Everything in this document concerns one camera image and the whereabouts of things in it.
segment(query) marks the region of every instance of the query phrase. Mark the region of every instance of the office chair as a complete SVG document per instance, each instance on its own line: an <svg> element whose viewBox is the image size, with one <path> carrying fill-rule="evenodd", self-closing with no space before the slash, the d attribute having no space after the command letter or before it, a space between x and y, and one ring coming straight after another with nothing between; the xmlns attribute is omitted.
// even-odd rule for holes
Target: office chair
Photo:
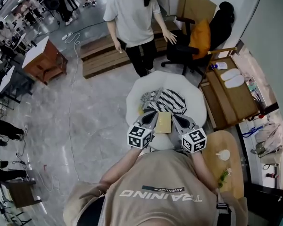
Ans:
<svg viewBox="0 0 283 226"><path fill-rule="evenodd" d="M231 35L232 23L234 22L234 8L229 2L222 2L219 5L218 10L210 22L210 33L211 33L211 44L210 50L216 49L220 44L225 42ZM173 33L177 36L177 43L172 45L168 42L166 49L166 57L169 61L162 62L161 66L165 67L168 64L182 64L183 72L185 75L186 69L190 68L191 72L196 71L200 75L203 72L199 67L207 65L212 57L211 54L207 54L203 58L193 60L193 55L199 54L198 48L189 47L191 37L191 24L195 24L195 21L188 18L177 17L177 21L185 23L187 35L183 34L182 31L174 31Z"/></svg>

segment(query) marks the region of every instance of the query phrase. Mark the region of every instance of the wooden cabinet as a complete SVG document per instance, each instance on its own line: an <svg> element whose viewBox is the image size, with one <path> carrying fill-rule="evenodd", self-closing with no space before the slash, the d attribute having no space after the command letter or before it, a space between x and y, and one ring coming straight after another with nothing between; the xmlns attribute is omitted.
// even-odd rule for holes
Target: wooden cabinet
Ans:
<svg viewBox="0 0 283 226"><path fill-rule="evenodd" d="M228 68L212 70L211 65L216 62L226 62ZM213 59L199 84L214 130L231 127L258 114L257 105L246 83L230 89L225 87L220 75L233 68L237 68L237 65L230 56Z"/></svg>
<svg viewBox="0 0 283 226"><path fill-rule="evenodd" d="M67 62L47 36L37 44L37 47L27 52L22 68L47 85L51 78L61 73L66 74Z"/></svg>

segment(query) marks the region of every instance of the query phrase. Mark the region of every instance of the person's hand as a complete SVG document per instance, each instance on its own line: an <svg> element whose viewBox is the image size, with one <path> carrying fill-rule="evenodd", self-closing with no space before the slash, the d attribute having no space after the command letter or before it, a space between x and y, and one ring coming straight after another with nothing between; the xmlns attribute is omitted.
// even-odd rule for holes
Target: person's hand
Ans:
<svg viewBox="0 0 283 226"><path fill-rule="evenodd" d="M114 42L115 45L115 49L119 52L119 53L123 53L123 49L121 47L121 43L119 41Z"/></svg>
<svg viewBox="0 0 283 226"><path fill-rule="evenodd" d="M169 30L163 30L162 35L165 38L165 41L168 42L168 40L171 42L171 44L176 44L176 35L172 34Z"/></svg>

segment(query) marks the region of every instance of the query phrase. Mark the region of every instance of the striped cloth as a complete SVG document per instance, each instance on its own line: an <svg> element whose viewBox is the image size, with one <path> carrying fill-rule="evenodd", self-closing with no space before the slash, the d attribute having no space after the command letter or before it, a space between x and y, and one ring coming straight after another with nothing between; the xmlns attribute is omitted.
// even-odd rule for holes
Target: striped cloth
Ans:
<svg viewBox="0 0 283 226"><path fill-rule="evenodd" d="M144 112L156 110L158 112L171 112L173 114L184 114L187 110L184 97L170 89L159 88L147 92L141 97Z"/></svg>

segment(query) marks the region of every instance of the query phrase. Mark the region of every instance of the bottle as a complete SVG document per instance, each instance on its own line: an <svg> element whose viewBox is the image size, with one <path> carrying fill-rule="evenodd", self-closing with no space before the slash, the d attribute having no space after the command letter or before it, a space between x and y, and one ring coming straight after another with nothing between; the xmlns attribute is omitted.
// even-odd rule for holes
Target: bottle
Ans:
<svg viewBox="0 0 283 226"><path fill-rule="evenodd" d="M218 70L225 70L227 69L227 64L226 62L217 62L215 65L212 65L212 68Z"/></svg>

